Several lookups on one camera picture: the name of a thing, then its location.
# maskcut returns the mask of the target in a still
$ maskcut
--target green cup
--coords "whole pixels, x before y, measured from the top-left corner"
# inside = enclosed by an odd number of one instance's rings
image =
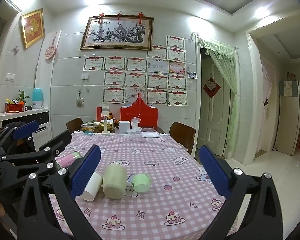
[[[145,193],[151,187],[151,177],[146,173],[140,173],[133,176],[133,188],[138,193]]]

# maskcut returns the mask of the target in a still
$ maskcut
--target drawer handle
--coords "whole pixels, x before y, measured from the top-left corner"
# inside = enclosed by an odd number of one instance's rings
[[[39,128],[39,130],[37,130],[36,132],[34,132],[34,133],[39,133],[39,132],[42,132],[42,131],[44,131],[44,130],[46,130],[48,127],[46,127],[46,126],[44,126],[44,127],[41,127],[41,128]]]

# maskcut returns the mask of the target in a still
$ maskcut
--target green plant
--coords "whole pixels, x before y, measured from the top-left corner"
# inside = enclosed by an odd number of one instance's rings
[[[25,98],[30,98],[29,96],[25,96],[25,93],[23,91],[21,90],[18,91],[19,91],[19,97],[17,98],[18,101],[26,102]]]

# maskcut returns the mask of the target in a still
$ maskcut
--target green curtain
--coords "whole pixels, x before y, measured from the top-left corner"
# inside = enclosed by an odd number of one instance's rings
[[[222,77],[234,94],[227,134],[227,144],[230,147],[230,151],[233,152],[235,139],[237,137],[240,106],[240,88],[237,87],[237,78],[239,78],[237,77],[237,73],[239,72],[237,53],[234,47],[222,44],[218,41],[204,41],[201,38],[199,38],[198,41],[201,48],[207,49],[206,54],[211,56]]]

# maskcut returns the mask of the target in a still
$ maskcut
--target certificate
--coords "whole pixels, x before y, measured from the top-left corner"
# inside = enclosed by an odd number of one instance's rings
[[[147,88],[166,89],[167,81],[167,75],[148,74]]]
[[[105,57],[86,57],[84,59],[83,71],[103,69]]]
[[[151,51],[147,52],[147,57],[167,58],[167,48],[159,45],[152,45]]]
[[[186,49],[185,39],[167,35],[167,46],[184,50]]]
[[[144,58],[128,58],[127,59],[127,70],[133,71],[147,71],[147,62],[148,60]]]
[[[169,62],[162,59],[149,59],[148,72],[168,73]]]
[[[124,88],[104,88],[103,102],[124,104]]]
[[[142,100],[146,101],[146,89],[145,88],[126,88],[124,101],[127,104],[133,104],[137,98],[138,93],[141,94]]]
[[[167,103],[166,90],[147,90],[147,104],[166,105]]]
[[[168,106],[187,106],[187,91],[168,90]]]
[[[186,64],[182,62],[169,61],[169,73],[185,75]]]
[[[124,70],[126,63],[125,57],[106,57],[105,58],[105,68],[111,70]]]
[[[181,49],[167,48],[167,57],[169,60],[186,62],[186,52]]]
[[[168,88],[186,90],[186,88],[187,88],[187,79],[186,79],[186,77],[185,76],[169,74]]]
[[[146,88],[147,74],[128,72],[126,76],[126,86],[134,88]]]
[[[125,86],[126,73],[121,71],[106,71],[104,85]]]

